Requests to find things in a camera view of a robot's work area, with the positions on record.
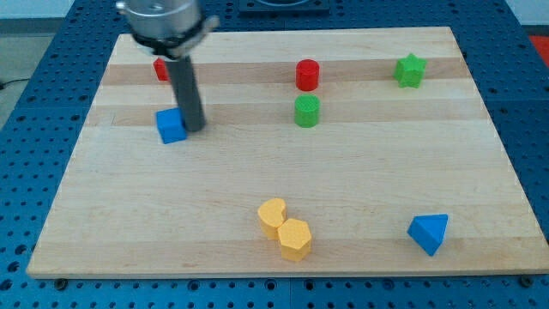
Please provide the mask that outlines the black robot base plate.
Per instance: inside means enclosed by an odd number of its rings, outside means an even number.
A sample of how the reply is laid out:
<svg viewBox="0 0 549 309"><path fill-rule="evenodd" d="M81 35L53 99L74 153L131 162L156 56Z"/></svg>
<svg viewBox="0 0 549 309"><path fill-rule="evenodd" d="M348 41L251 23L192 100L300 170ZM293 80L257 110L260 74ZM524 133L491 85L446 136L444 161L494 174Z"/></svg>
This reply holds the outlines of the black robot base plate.
<svg viewBox="0 0 549 309"><path fill-rule="evenodd" d="M237 5L242 14L327 13L330 10L330 0L238 0Z"/></svg>

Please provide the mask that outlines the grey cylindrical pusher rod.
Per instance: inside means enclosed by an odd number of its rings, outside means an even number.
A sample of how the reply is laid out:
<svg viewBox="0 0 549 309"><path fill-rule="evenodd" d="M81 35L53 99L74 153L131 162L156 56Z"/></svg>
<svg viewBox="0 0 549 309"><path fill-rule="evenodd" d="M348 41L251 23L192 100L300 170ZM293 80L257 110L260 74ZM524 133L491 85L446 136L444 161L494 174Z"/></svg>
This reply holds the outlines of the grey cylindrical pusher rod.
<svg viewBox="0 0 549 309"><path fill-rule="evenodd" d="M190 132L202 130L206 119L190 56L168 61L166 67L184 128Z"/></svg>

